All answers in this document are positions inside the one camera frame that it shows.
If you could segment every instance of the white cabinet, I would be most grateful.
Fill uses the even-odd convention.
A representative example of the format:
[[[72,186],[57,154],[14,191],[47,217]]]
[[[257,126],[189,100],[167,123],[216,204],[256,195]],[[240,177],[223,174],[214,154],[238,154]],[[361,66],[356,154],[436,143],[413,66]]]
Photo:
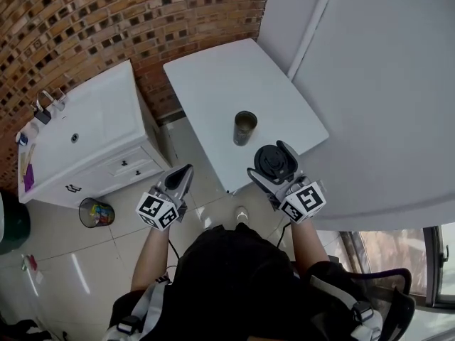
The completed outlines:
[[[30,141],[36,149],[31,158],[35,183],[29,191],[18,176],[22,203],[34,199],[78,208],[87,197],[101,197],[169,169],[157,145],[158,126],[134,83],[129,62],[69,92],[62,112],[52,106],[48,110],[51,121],[38,122],[38,136]],[[95,119],[99,126],[87,126]],[[74,133],[79,139],[72,143]],[[30,147],[19,147],[19,157]]]

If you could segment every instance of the backpack strap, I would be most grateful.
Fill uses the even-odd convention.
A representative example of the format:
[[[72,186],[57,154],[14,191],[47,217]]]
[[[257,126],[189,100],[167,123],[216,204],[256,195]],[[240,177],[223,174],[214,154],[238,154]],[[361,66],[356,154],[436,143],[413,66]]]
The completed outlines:
[[[132,314],[123,317],[118,325],[110,328],[103,341],[139,341],[147,336],[159,321],[163,310],[164,290],[169,283],[166,273],[151,284],[134,306]],[[144,318],[144,327],[142,332],[139,332]]]
[[[310,284],[339,299],[353,313],[353,318],[360,324],[350,334],[352,338],[357,341],[379,340],[382,331],[382,316],[373,310],[369,302],[357,301],[351,294],[315,276],[311,276]]]

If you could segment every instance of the soap dispenser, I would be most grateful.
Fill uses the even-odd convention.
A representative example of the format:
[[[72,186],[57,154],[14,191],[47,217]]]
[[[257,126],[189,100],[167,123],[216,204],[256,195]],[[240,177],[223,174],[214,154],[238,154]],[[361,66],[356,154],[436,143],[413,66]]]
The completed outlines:
[[[46,125],[50,121],[50,112],[47,109],[44,107],[36,108],[33,105],[31,105],[31,108],[33,110],[34,117],[41,121],[43,124]]]

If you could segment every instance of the green container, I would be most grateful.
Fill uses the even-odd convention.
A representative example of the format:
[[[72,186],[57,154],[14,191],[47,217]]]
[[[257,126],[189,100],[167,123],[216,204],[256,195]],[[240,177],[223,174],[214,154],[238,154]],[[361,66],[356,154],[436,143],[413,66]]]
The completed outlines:
[[[29,235],[27,207],[15,195],[0,190],[0,255],[19,248]]]

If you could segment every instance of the buckle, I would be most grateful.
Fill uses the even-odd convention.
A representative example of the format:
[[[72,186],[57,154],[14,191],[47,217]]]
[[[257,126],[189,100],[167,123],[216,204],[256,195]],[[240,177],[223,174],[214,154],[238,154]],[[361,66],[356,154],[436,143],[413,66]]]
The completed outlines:
[[[354,312],[354,319],[361,323],[374,316],[373,309],[367,301],[358,301],[353,305],[352,311]]]
[[[141,320],[138,319],[135,315],[128,315],[123,317],[120,323],[117,325],[117,330],[123,333],[126,333],[128,336],[131,336],[136,330],[139,329],[141,325]]]

